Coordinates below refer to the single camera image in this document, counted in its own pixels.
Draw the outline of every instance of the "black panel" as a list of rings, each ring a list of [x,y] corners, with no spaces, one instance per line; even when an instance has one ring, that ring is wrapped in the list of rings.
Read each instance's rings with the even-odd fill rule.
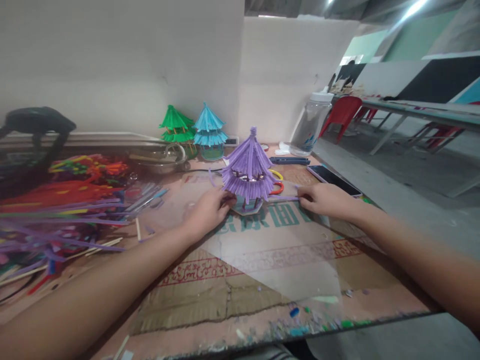
[[[431,60],[398,98],[445,104],[479,76],[480,56]]]
[[[345,85],[347,85],[350,81],[352,81],[355,84],[355,81],[359,77],[360,73],[364,69],[366,63],[362,64],[347,64],[347,65],[342,65],[340,68],[340,72],[338,73],[338,76],[336,77],[336,80],[341,80],[341,79],[346,79]]]

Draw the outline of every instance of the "phone screen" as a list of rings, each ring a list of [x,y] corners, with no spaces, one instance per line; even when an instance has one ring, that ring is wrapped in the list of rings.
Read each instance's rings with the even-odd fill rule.
[[[321,166],[321,165],[313,165],[313,166],[309,166],[308,168],[311,169],[314,173],[316,173],[320,178],[322,178],[323,181],[325,181],[326,183],[338,186],[340,189],[345,191],[347,194],[349,194],[351,196],[362,195],[360,190],[358,190],[357,188],[353,187],[352,185],[350,185],[345,180],[343,180],[340,177],[338,177],[337,175],[335,175],[333,172],[328,170],[326,167]]]

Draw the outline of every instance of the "plastic water bottle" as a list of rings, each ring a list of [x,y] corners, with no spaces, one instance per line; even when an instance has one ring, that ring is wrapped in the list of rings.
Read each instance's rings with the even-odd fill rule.
[[[328,86],[321,92],[311,93],[290,143],[291,154],[307,157],[312,153],[325,118],[332,108],[333,97],[334,94],[328,92]]]

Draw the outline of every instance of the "pipe cleaner pagoda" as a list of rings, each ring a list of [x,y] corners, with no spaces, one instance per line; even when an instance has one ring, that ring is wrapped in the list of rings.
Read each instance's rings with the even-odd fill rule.
[[[225,123],[210,110],[207,103],[204,107],[194,128],[197,129],[194,144],[200,145],[201,155],[205,160],[216,161],[224,155],[224,143],[228,136],[221,130]]]
[[[168,105],[165,118],[159,128],[166,128],[161,138],[169,143],[188,143],[193,152],[191,140],[195,137],[195,130],[192,129],[194,121]]]
[[[273,163],[256,136],[257,128],[252,126],[248,139],[225,157],[229,163],[221,171],[224,189],[237,195],[233,210],[241,215],[257,213],[264,200],[268,201],[276,181],[269,171]]]

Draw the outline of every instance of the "bottle cap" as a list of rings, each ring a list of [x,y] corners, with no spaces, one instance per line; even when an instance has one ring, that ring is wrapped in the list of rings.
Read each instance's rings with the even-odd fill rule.
[[[310,95],[310,100],[317,103],[330,103],[334,98],[334,94],[328,92],[329,87],[325,88],[321,92],[312,92]]]

